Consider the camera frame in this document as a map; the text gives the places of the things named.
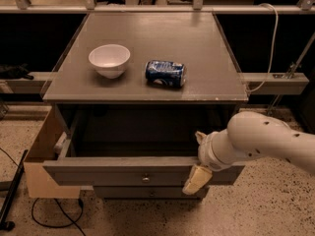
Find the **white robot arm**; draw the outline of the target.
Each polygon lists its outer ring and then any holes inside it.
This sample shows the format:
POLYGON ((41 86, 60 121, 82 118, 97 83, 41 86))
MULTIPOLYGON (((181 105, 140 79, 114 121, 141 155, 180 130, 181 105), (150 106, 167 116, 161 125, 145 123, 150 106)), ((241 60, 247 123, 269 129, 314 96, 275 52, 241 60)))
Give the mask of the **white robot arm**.
POLYGON ((195 136, 200 163, 191 168, 182 189, 186 195, 196 194, 214 172, 264 156, 286 160, 315 174, 315 136, 292 130, 273 117, 243 111, 235 114, 224 130, 208 135, 197 131, 195 136))

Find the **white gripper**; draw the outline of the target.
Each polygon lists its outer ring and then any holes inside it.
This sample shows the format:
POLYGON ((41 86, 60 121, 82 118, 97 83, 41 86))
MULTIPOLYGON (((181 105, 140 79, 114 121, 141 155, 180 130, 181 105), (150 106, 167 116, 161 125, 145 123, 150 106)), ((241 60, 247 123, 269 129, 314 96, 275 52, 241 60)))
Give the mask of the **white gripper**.
POLYGON ((208 135, 197 131, 195 137, 199 144, 198 158, 202 165, 194 164, 192 166, 182 189, 185 195, 196 194, 211 180, 212 171, 225 170, 237 159, 238 150, 229 140, 227 130, 212 132, 208 135))

